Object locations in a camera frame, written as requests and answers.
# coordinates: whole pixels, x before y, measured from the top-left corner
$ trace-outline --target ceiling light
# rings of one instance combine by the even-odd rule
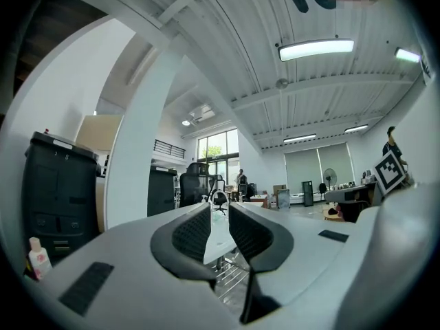
[[[315,137],[316,137],[316,134],[304,135],[302,137],[295,137],[295,138],[287,138],[286,140],[284,140],[284,143],[296,142],[297,140],[308,140],[309,138],[315,138]]]
[[[329,41],[308,41],[279,47],[281,61],[305,56],[329,54],[332,52],[352,52],[355,42],[349,39],[332,39]]]
[[[346,129],[345,133],[349,133],[349,132],[355,132],[355,131],[360,131],[361,129],[366,129],[368,127],[367,124],[364,124],[362,126],[358,126],[358,127],[353,127],[351,129]]]
[[[401,58],[402,60],[411,61],[413,63],[418,63],[420,61],[420,55],[413,52],[407,52],[399,47],[396,49],[396,57]]]

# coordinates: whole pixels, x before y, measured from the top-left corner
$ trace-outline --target white pillar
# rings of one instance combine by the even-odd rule
[[[155,136],[188,44],[177,35],[148,69],[113,145],[105,189],[105,228],[145,218]]]

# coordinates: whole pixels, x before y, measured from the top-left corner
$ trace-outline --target roller shade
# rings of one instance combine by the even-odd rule
[[[301,182],[303,181],[311,181],[313,191],[318,190],[322,182],[322,175],[316,149],[286,153],[285,159],[290,194],[302,193],[303,187]]]
[[[324,146],[318,148],[318,151],[322,173],[324,173],[326,169],[332,168],[336,172],[336,176],[338,176],[336,184],[344,184],[355,180],[346,143]]]

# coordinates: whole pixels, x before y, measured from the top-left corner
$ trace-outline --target window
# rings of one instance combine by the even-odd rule
[[[233,129],[199,140],[198,162],[209,163],[210,175],[221,175],[226,184],[236,186],[239,174],[239,137]]]

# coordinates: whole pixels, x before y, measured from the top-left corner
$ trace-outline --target cardboard box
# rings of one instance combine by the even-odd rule
[[[285,184],[277,184],[274,186],[274,196],[278,197],[278,191],[279,190],[285,190],[287,189]]]

